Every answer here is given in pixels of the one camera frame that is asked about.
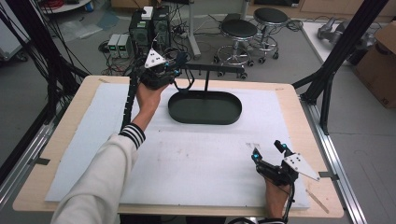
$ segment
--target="person's hand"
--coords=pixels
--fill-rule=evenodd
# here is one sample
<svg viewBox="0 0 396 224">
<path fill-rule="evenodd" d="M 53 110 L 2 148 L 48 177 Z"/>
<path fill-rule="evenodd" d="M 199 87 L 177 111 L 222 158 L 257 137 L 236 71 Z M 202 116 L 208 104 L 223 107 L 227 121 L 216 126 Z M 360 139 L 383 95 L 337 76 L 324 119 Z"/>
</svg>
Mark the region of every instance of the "person's hand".
<svg viewBox="0 0 396 224">
<path fill-rule="evenodd" d="M 143 83 L 140 83 L 137 87 L 136 99 L 139 103 L 140 110 L 132 120 L 132 123 L 139 126 L 142 131 L 145 131 L 148 127 L 161 101 L 161 93 L 167 86 L 163 86 L 156 91 L 147 88 Z"/>
<path fill-rule="evenodd" d="M 276 186 L 270 179 L 265 179 L 266 209 L 269 218 L 282 218 L 283 207 L 289 197 L 290 185 Z"/>
</svg>

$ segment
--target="stool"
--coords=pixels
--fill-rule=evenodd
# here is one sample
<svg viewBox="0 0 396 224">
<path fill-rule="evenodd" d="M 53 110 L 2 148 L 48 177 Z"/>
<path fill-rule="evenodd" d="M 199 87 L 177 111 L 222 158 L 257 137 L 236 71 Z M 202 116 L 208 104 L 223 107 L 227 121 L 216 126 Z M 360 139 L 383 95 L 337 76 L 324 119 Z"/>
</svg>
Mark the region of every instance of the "stool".
<svg viewBox="0 0 396 224">
<path fill-rule="evenodd" d="M 253 66 L 254 62 L 246 50 L 239 47 L 240 42 L 249 41 L 257 34 L 255 25 L 243 20 L 227 20 L 221 24 L 221 33 L 230 37 L 233 40 L 232 45 L 221 47 L 214 57 L 214 63 L 227 63 L 230 65 L 241 65 L 247 63 L 248 66 Z M 219 72 L 219 77 L 224 76 L 224 73 Z M 240 75 L 245 79 L 247 74 Z"/>
<path fill-rule="evenodd" d="M 271 50 L 275 51 L 273 58 L 278 59 L 279 46 L 271 37 L 271 33 L 274 29 L 283 26 L 288 21 L 288 16 L 278 9 L 262 7 L 254 11 L 254 20 L 263 25 L 261 33 L 255 36 L 255 43 L 250 43 L 251 46 L 264 51 L 264 56 L 259 59 L 259 63 L 265 63 L 267 52 Z"/>
</svg>

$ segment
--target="white paper sheet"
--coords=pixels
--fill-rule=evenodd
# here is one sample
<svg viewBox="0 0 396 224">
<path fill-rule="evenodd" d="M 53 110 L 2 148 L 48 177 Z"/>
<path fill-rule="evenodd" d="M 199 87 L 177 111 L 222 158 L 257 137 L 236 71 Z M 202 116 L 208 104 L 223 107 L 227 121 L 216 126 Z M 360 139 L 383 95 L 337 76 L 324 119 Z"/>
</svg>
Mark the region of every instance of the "white paper sheet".
<svg viewBox="0 0 396 224">
<path fill-rule="evenodd" d="M 146 129 L 146 142 L 121 196 L 121 203 L 170 205 L 265 205 L 265 184 L 250 158 L 254 147 L 263 159 L 283 159 L 275 140 L 291 149 L 289 134 L 274 91 L 227 91 L 242 102 L 240 119 L 231 125 L 183 124 L 168 114 L 170 86 Z M 120 131 L 128 85 L 102 84 L 64 153 L 46 201 L 59 202 L 85 171 L 95 152 Z M 133 116 L 138 111 L 134 102 Z M 309 207 L 304 183 L 296 181 L 295 208 Z"/>
</svg>

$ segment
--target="wooden table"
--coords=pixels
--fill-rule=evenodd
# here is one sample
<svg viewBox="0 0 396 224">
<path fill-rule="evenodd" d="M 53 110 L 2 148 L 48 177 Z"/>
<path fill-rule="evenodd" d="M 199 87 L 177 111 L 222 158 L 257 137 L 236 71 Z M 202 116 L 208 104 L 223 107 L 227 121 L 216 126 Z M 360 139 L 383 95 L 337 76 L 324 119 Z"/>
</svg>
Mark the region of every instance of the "wooden table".
<svg viewBox="0 0 396 224">
<path fill-rule="evenodd" d="M 54 211 L 57 203 L 45 202 L 46 194 L 55 177 L 58 165 L 74 133 L 90 105 L 96 89 L 101 83 L 129 83 L 128 77 L 86 77 L 75 98 L 67 108 L 61 122 L 49 140 L 41 158 L 49 159 L 48 165 L 37 164 L 24 183 L 13 207 L 17 211 Z M 186 86 L 184 79 L 177 81 Z M 203 87 L 204 80 L 196 80 L 194 86 Z M 285 123 L 288 127 L 290 141 L 295 152 L 300 152 L 317 172 L 326 172 L 327 168 L 318 150 L 318 145 L 309 127 L 304 111 L 294 88 L 290 84 L 254 83 L 239 81 L 209 82 L 209 87 L 238 88 L 274 91 L 278 98 Z M 303 179 L 310 208 L 291 210 L 291 217 L 341 217 L 344 214 L 338 195 L 330 178 L 319 182 L 306 176 Z M 160 215 L 202 215 L 226 217 L 265 217 L 264 208 L 250 207 L 213 207 L 213 206 L 173 206 L 173 205 L 135 205 L 121 204 L 120 213 L 160 214 Z"/>
</svg>

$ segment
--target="cardboard box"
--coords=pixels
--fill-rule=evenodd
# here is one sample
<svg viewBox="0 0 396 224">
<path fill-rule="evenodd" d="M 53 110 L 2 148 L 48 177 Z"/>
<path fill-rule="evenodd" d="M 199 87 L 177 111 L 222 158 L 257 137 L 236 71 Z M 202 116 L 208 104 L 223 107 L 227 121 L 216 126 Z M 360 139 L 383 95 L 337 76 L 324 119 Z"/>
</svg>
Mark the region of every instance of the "cardboard box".
<svg viewBox="0 0 396 224">
<path fill-rule="evenodd" d="M 396 21 L 378 30 L 375 38 L 355 74 L 384 107 L 396 108 Z"/>
<path fill-rule="evenodd" d="M 156 0 L 111 0 L 111 6 L 117 8 L 156 7 L 161 1 Z"/>
</svg>

